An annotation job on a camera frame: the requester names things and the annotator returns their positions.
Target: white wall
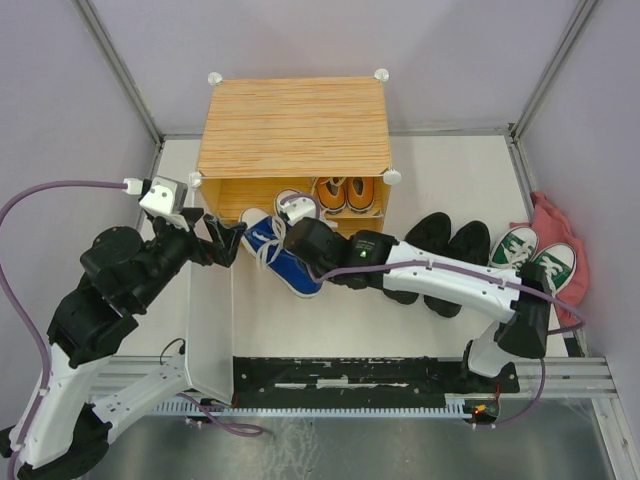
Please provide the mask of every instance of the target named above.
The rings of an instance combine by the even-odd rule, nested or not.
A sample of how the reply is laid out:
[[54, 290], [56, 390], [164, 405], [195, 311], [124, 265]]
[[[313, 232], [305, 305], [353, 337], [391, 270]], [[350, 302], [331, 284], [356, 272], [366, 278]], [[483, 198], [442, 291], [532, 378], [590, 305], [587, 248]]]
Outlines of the white wall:
[[94, 0], [164, 133], [202, 133], [206, 78], [371, 75], [391, 128], [515, 122], [577, 0]]
[[[0, 2], [0, 65], [0, 204], [45, 181], [149, 173], [153, 145], [70, 1]], [[41, 193], [9, 215], [0, 261], [41, 331], [77, 285], [93, 238], [137, 215], [124, 193], [87, 189]], [[39, 371], [0, 293], [0, 428], [18, 420]]]
[[640, 440], [640, 3], [602, 2], [530, 132], [541, 190], [586, 243], [588, 338]]

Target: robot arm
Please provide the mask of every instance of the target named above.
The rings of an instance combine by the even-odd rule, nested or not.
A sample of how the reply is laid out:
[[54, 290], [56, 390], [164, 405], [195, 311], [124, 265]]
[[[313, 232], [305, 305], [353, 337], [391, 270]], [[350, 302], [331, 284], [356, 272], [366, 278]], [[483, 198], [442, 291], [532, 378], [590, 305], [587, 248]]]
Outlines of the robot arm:
[[[472, 342], [465, 356], [463, 368], [475, 374], [493, 378], [516, 358], [543, 358], [546, 354], [549, 303], [505, 288], [507, 284], [524, 285], [548, 293], [542, 267], [525, 264], [516, 272], [471, 265], [366, 230], [346, 239], [312, 218], [295, 223], [284, 246], [315, 276], [335, 284], [417, 292], [493, 318], [494, 323]], [[441, 265], [447, 268], [436, 268]], [[487, 275], [498, 282], [482, 278]]]
[[[229, 267], [245, 224], [230, 227], [198, 208], [184, 208], [187, 186], [162, 177], [129, 180], [128, 193], [140, 206], [155, 238], [144, 241], [130, 227], [105, 230], [80, 257], [85, 273], [55, 311], [47, 330], [51, 344], [49, 388], [33, 392], [18, 424], [0, 432], [3, 456], [19, 454], [24, 479], [71, 479], [102, 459], [109, 444], [159, 400], [188, 388], [184, 356], [177, 355], [141, 381], [100, 400], [85, 403], [91, 387], [147, 307], [187, 261]], [[211, 241], [196, 236], [201, 218]], [[36, 398], [35, 416], [29, 419]], [[20, 444], [19, 432], [30, 423]]]

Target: green converse shoe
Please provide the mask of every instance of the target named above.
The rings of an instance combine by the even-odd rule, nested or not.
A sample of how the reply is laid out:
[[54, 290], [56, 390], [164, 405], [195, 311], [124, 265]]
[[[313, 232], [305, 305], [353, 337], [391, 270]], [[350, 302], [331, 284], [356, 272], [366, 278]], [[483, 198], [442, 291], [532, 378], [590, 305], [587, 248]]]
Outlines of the green converse shoe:
[[493, 268], [520, 270], [538, 249], [538, 234], [529, 227], [516, 227], [509, 230], [496, 242], [489, 258]]
[[565, 243], [556, 243], [542, 250], [533, 259], [547, 271], [551, 293], [555, 297], [566, 287], [576, 271], [576, 252]]

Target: sneaker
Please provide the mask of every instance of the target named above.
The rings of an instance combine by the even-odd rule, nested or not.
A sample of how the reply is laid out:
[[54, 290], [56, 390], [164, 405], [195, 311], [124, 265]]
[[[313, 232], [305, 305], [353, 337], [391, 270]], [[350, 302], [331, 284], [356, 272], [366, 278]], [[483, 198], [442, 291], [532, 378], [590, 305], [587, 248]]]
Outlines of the sneaker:
[[322, 208], [332, 215], [340, 213], [347, 205], [345, 181], [344, 177], [320, 177], [314, 181], [312, 191], [316, 191]]
[[544, 267], [551, 294], [555, 297], [573, 278], [576, 252], [566, 243], [556, 243], [540, 251], [533, 263]]
[[[407, 233], [404, 241], [420, 250], [425, 250], [437, 255], [444, 255], [450, 238], [451, 219], [446, 213], [437, 212], [420, 220], [420, 222]], [[416, 292], [386, 290], [384, 288], [382, 291], [387, 297], [402, 305], [411, 305], [419, 297], [419, 294]]]
[[367, 213], [374, 201], [373, 177], [353, 177], [347, 179], [347, 205], [354, 213]]
[[530, 261], [535, 255], [538, 240], [538, 234], [530, 227], [512, 228], [496, 242], [491, 252], [489, 266], [520, 270], [522, 264]]
[[[489, 228], [476, 220], [458, 230], [458, 233], [449, 242], [445, 256], [474, 265], [486, 265], [489, 262], [490, 250]], [[462, 308], [457, 303], [427, 295], [424, 296], [424, 303], [438, 315], [446, 318], [455, 317]]]
[[278, 216], [260, 208], [249, 208], [240, 216], [247, 224], [242, 244], [256, 258], [258, 268], [267, 267], [297, 296], [311, 298], [322, 284], [311, 280], [306, 267], [284, 247], [287, 225]]
[[336, 228], [338, 224], [332, 220], [328, 220], [324, 215], [324, 210], [318, 211], [318, 205], [311, 198], [307, 198], [309, 194], [302, 194], [298, 190], [282, 190], [273, 200], [273, 210], [287, 224], [287, 230], [293, 226], [293, 221], [300, 221], [304, 217], [317, 218]]

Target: orange shoe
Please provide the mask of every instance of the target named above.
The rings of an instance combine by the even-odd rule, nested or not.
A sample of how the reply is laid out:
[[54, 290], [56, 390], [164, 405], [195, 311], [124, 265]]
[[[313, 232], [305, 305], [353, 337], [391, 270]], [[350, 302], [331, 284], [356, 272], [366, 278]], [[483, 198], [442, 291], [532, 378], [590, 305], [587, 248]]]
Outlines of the orange shoe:
[[321, 177], [314, 182], [314, 188], [318, 192], [318, 200], [327, 213], [333, 215], [344, 210], [347, 204], [347, 194], [344, 188], [345, 178]]
[[356, 213], [367, 213], [373, 207], [373, 177], [347, 179], [347, 203]]

